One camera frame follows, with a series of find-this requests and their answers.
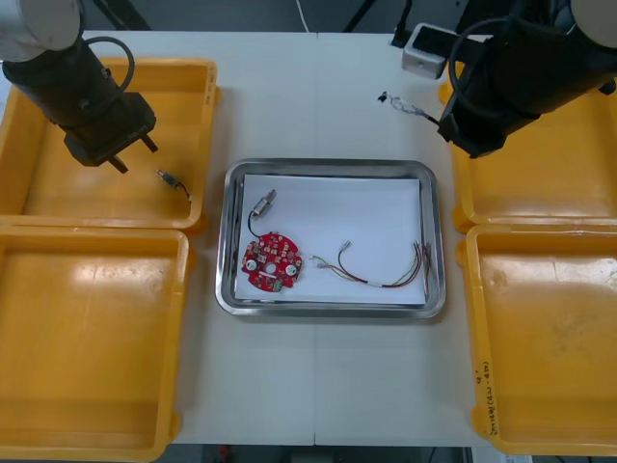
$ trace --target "yellow bin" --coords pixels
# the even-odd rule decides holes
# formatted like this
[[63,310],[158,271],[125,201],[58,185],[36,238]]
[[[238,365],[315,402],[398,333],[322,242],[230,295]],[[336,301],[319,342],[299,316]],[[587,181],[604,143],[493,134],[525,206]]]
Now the yellow bin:
[[509,454],[617,455],[617,231],[477,226],[457,260],[475,430]]
[[[117,81],[127,64],[104,59]],[[128,91],[140,92],[156,115],[152,153],[141,142],[121,152],[128,172],[109,163],[83,167],[64,132],[13,89],[0,129],[0,225],[130,227],[191,230],[200,226],[214,109],[216,66],[205,60],[138,59]],[[163,182],[182,181],[193,196]]]
[[[442,86],[440,100],[451,89]],[[460,232],[475,224],[617,225],[617,95],[594,90],[469,159],[451,146]]]
[[0,458],[163,452],[188,251],[179,231],[0,227]]

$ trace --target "tray rim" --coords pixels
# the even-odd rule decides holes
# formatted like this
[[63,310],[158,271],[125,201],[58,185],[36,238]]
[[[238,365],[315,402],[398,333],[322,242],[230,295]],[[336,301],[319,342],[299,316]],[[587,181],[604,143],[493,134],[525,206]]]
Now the tray rim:
[[[420,210],[422,214],[422,221],[429,218],[431,224],[422,226],[422,235],[426,232],[431,232],[433,239],[427,241],[432,244],[431,261],[435,262],[435,292],[437,295],[434,297],[434,301],[429,305],[427,302],[423,305],[374,305],[374,304],[355,304],[355,303],[323,303],[323,302],[285,302],[276,301],[271,302],[271,306],[276,307],[259,307],[259,304],[238,304],[236,300],[228,300],[226,292],[232,293],[229,290],[233,285],[233,279],[229,279],[228,276],[232,274],[233,268],[229,268],[228,257],[231,256],[232,246],[228,245],[229,234],[233,230],[229,230],[231,226],[229,223],[233,220],[233,212],[235,206],[235,195],[239,194],[239,186],[235,185],[236,180],[240,175],[249,174],[250,172],[244,172],[243,169],[250,169],[254,166],[270,166],[275,169],[275,174],[285,175],[285,173],[279,172],[282,166],[291,166],[296,169],[302,168],[370,168],[372,170],[377,168],[399,168],[399,169],[416,169],[420,171],[424,176],[424,183],[420,178]],[[385,178],[384,176],[344,176],[339,174],[338,176],[332,175],[332,177],[363,177],[363,178]],[[427,188],[428,193],[422,195],[422,185]],[[429,198],[429,202],[432,207],[430,213],[425,211],[426,200],[423,198]],[[405,318],[405,319],[427,319],[437,315],[445,302],[445,276],[444,276],[444,264],[443,264],[443,238],[441,232],[441,222],[439,215],[439,202],[437,198],[437,181],[433,172],[424,164],[417,161],[398,161],[398,160],[356,160],[356,159],[322,159],[322,158],[252,158],[244,159],[234,163],[229,167],[225,178],[225,194],[223,199],[223,210],[221,214],[221,224],[219,229],[219,245],[217,254],[217,270],[216,270],[216,285],[215,285],[216,299],[223,310],[233,315],[241,316],[310,316],[310,317],[368,317],[368,318]]]

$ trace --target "connector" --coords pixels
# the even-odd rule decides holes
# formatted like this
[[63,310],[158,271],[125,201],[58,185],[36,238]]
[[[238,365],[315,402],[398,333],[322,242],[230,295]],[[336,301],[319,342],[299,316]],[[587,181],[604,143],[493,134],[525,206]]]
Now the connector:
[[276,197],[277,197],[277,190],[272,190],[266,196],[261,198],[259,202],[253,208],[253,211],[251,212],[253,217],[257,219],[259,217],[263,217],[264,215],[266,215],[268,210],[270,210],[270,207],[272,207],[272,201],[274,201]]
[[172,188],[175,188],[176,190],[182,190],[184,191],[184,194],[186,195],[187,199],[189,200],[189,202],[193,201],[193,197],[191,196],[191,194],[189,193],[189,190],[187,190],[186,186],[184,186],[184,183],[182,183],[180,180],[178,180],[177,178],[175,178],[174,176],[172,176],[170,173],[165,172],[165,171],[161,171],[160,169],[156,169],[156,174],[168,185],[170,185]]

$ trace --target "white table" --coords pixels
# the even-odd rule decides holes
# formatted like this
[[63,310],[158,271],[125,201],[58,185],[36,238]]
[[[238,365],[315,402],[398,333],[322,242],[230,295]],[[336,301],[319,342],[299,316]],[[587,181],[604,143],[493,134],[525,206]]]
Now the white table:
[[[207,57],[219,68],[206,191],[214,219],[192,276],[177,407],[179,443],[486,446],[472,430],[473,383],[448,148],[382,91],[438,116],[438,82],[400,68],[389,36],[115,33],[137,56]],[[120,55],[112,45],[99,55]],[[439,184],[447,297],[432,324],[247,319],[214,297],[223,175],[243,158],[415,159]]]

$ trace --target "red circuit board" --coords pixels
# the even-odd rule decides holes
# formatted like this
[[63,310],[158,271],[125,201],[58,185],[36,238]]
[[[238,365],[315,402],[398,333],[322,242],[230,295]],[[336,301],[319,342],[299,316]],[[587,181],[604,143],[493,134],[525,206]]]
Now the red circuit board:
[[301,269],[298,246],[278,233],[264,234],[259,241],[252,241],[242,258],[242,271],[249,274],[249,282],[267,292],[293,287]]

